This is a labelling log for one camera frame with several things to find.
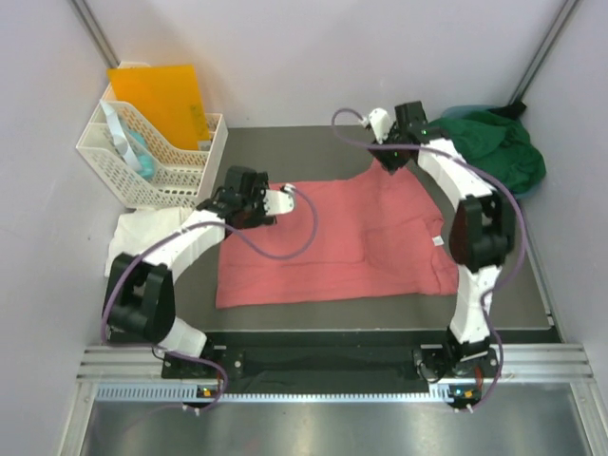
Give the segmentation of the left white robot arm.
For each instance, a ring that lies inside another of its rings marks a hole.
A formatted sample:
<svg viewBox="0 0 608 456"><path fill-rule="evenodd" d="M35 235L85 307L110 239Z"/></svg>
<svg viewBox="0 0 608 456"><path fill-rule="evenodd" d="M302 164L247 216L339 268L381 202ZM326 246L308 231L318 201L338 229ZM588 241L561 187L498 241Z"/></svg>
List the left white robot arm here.
<svg viewBox="0 0 608 456"><path fill-rule="evenodd" d="M177 317L174 283L203 253L228 237L231 228L275 222L264 202L269 191L267 173L232 166L224 184L179 228L139 254L119 254L110 268L102 336L108 338L109 330L126 333L182 355L182 364L195 376L209 374L216 356L205 348L205 333Z"/></svg>

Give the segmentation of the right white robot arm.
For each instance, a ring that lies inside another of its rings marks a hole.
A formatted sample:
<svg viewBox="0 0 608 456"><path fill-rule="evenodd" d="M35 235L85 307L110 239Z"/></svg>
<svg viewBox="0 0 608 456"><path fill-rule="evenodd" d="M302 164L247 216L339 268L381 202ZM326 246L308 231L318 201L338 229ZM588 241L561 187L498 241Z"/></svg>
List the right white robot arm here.
<svg viewBox="0 0 608 456"><path fill-rule="evenodd" d="M464 167L448 133L427 122L420 102L394 108L396 118L375 108L368 129L377 144L419 144L425 150L375 151L372 155L394 173L413 160L444 192L455 210L448 247L458 266L455 313L447 330L443 353L446 369L457 376L473 370L488 352L490 331L484 311L491 305L495 286L507 255L514 248L515 214L508 199L477 173ZM427 151L428 148L438 153Z"/></svg>

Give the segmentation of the pink t shirt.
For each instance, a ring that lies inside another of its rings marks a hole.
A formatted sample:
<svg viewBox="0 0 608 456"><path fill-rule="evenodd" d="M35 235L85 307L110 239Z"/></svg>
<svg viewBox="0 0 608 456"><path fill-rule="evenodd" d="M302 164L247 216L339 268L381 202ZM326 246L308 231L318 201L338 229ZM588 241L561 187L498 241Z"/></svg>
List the pink t shirt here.
<svg viewBox="0 0 608 456"><path fill-rule="evenodd" d="M444 218L406 168L374 164L348 180L302 181L306 202L247 231L259 255L231 235L219 246L216 306L292 304L388 295L453 295L458 269L437 239ZM283 255L312 244L301 255Z"/></svg>

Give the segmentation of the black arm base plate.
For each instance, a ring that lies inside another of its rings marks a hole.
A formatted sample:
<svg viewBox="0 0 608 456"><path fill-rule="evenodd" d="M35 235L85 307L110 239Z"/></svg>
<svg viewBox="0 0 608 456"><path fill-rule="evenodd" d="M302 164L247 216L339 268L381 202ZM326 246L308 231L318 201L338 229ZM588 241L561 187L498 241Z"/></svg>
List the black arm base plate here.
<svg viewBox="0 0 608 456"><path fill-rule="evenodd" d="M490 351L468 366L447 359L447 333L431 331L211 332L201 357L220 365L235 394L425 392L433 382L488 384Z"/></svg>

